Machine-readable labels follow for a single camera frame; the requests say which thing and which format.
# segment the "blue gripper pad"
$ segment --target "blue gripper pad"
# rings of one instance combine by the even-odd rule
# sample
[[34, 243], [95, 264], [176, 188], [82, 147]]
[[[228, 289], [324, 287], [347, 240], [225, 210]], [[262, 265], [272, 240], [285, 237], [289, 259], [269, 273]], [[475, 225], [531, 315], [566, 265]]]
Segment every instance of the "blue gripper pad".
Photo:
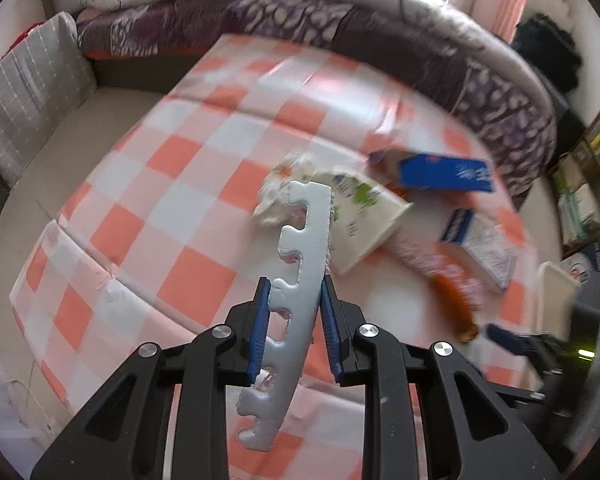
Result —
[[256, 381], [262, 365], [262, 356], [264, 355], [264, 345], [267, 339], [267, 327], [269, 326], [269, 291], [271, 282], [267, 280], [262, 289], [262, 295], [258, 302], [256, 319], [251, 331], [249, 341], [249, 364], [247, 365], [247, 375], [251, 384]]
[[528, 353], [525, 340], [518, 334], [514, 334], [493, 323], [489, 323], [485, 327], [484, 332], [487, 338], [513, 355], [526, 355]]
[[327, 284], [322, 280], [320, 289], [320, 317], [322, 318], [322, 329], [324, 330], [324, 341], [327, 346], [327, 355], [329, 357], [329, 368], [333, 378], [337, 383], [342, 380], [342, 361], [340, 359], [340, 337], [338, 336], [338, 326], [333, 314], [333, 305], [327, 291]]

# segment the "metal screw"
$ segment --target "metal screw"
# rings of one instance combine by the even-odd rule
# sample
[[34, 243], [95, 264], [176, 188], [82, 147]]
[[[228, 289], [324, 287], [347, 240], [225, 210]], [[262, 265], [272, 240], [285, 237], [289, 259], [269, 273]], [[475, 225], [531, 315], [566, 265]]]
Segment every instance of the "metal screw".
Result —
[[218, 325], [214, 327], [211, 333], [215, 338], [224, 339], [225, 337], [229, 337], [231, 335], [231, 327], [228, 325]]
[[158, 347], [153, 343], [144, 343], [139, 349], [140, 357], [152, 357], [158, 351]]
[[442, 357], [451, 355], [451, 352], [454, 351], [454, 348], [445, 341], [440, 341], [436, 343], [435, 345], [433, 345], [433, 349], [435, 350], [436, 354], [442, 355]]
[[376, 337], [380, 331], [378, 330], [377, 326], [372, 325], [371, 323], [366, 323], [364, 325], [360, 325], [358, 332], [360, 332], [360, 335], [364, 337]]

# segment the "white foam piece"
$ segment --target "white foam piece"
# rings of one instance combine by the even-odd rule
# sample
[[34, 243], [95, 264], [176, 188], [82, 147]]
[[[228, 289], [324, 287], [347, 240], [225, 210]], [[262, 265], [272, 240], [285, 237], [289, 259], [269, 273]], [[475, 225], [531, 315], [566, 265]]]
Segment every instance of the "white foam piece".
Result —
[[280, 257], [300, 257], [298, 279], [291, 285], [282, 278], [271, 283], [269, 310], [288, 315], [286, 337], [274, 341], [267, 337], [262, 367], [270, 368], [266, 389], [247, 388], [238, 398], [240, 415], [255, 415], [251, 428], [239, 437], [247, 449], [268, 451], [278, 434], [302, 374], [314, 331], [320, 301], [320, 285], [327, 259], [331, 217], [331, 188], [324, 184], [291, 182], [289, 205], [306, 205], [302, 230], [284, 226], [280, 233]]

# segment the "pink checkered bed sheet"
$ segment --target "pink checkered bed sheet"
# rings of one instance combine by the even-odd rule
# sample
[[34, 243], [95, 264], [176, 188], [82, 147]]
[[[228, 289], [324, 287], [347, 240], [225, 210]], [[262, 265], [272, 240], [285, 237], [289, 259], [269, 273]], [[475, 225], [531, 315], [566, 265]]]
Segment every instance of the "pink checkered bed sheet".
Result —
[[[258, 230], [251, 220], [264, 176], [291, 151], [364, 170], [366, 154], [385, 146], [489, 158], [443, 110], [365, 64], [223, 36], [49, 222], [14, 284], [16, 320], [53, 390], [76, 412], [139, 344], [190, 341], [252, 298], [259, 276], [294, 280], [296, 268], [277, 254], [280, 230]], [[432, 215], [471, 206], [501, 224], [518, 262], [509, 290], [490, 297], [478, 320], [532, 330], [536, 250], [502, 183], [461, 204], [442, 195], [423, 200]], [[426, 225], [417, 235], [435, 242]], [[405, 342], [453, 340], [426, 284], [382, 250], [335, 284], [367, 320]], [[272, 330], [280, 322], [273, 317]], [[519, 358], [484, 339], [468, 353], [488, 379], [519, 384]], [[333, 385], [320, 326], [269, 454], [239, 444], [246, 422], [235, 413], [235, 394], [227, 403], [232, 476], [359, 476], [363, 394]]]

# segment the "pink curtain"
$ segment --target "pink curtain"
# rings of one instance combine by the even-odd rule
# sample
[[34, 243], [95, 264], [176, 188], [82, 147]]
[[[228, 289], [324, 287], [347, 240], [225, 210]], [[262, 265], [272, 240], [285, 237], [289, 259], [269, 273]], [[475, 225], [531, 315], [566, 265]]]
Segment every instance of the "pink curtain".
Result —
[[502, 0], [492, 32], [502, 38], [503, 41], [511, 43], [516, 33], [516, 27], [525, 9], [526, 0]]

